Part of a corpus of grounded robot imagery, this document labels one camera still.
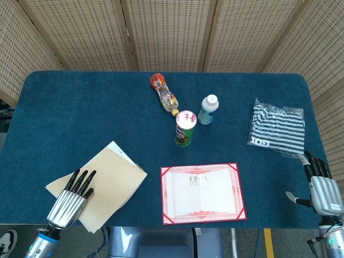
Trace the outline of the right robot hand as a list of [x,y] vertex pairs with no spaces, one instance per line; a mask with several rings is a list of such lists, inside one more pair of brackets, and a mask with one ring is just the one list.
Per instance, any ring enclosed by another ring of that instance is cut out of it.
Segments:
[[343,215],[343,201],[339,186],[332,178],[328,164],[310,152],[297,154],[302,163],[310,188],[310,199],[301,199],[287,191],[286,196],[295,204],[311,207],[320,216]]

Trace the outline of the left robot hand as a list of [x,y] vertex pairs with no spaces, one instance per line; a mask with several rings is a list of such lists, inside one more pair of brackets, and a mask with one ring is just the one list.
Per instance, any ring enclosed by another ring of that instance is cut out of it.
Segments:
[[78,219],[88,198],[94,193],[94,189],[90,188],[89,185],[96,175],[96,171],[93,170],[89,175],[87,170],[80,176],[79,173],[80,169],[77,169],[72,174],[52,206],[47,216],[50,227],[57,230],[70,228]]

